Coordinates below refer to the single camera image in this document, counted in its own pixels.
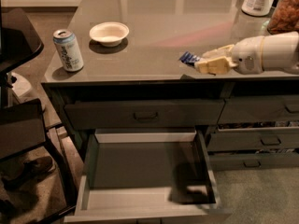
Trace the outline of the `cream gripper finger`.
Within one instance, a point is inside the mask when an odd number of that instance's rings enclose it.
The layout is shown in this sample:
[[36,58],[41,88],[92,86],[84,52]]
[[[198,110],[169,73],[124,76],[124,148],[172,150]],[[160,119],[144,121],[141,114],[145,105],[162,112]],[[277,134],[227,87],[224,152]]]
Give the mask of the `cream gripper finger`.
[[202,58],[194,64],[195,69],[202,74],[225,75],[237,67],[231,58],[221,56],[213,59]]
[[212,58],[221,57],[221,56],[230,57],[231,50],[234,46],[235,46],[234,44],[231,44],[231,45],[227,45],[224,47],[220,47],[217,49],[207,51],[202,55],[202,57],[205,59],[212,59]]

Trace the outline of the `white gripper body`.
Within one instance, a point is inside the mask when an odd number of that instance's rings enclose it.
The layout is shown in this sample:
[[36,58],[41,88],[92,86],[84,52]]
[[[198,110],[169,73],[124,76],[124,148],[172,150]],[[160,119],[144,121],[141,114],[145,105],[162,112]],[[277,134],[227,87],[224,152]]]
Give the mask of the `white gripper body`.
[[235,70],[243,75],[261,74],[263,36],[254,36],[243,39],[232,48],[232,61],[236,64]]

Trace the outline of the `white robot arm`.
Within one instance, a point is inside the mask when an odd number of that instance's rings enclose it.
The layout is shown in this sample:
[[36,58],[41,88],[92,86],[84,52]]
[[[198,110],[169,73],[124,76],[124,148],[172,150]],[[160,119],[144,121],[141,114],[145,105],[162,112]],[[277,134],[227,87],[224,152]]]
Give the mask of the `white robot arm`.
[[202,74],[213,75],[224,75],[231,70],[243,75],[276,70],[297,74],[298,48],[297,32],[254,36],[207,51],[194,67]]

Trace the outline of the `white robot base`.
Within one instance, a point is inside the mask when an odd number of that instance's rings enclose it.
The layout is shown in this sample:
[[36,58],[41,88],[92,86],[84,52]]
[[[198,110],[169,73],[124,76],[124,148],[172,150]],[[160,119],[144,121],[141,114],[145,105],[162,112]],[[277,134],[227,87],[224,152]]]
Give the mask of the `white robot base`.
[[11,77],[15,78],[15,82],[12,84],[12,90],[19,103],[28,102],[34,99],[41,100],[37,89],[33,87],[27,78],[15,72],[11,73]]

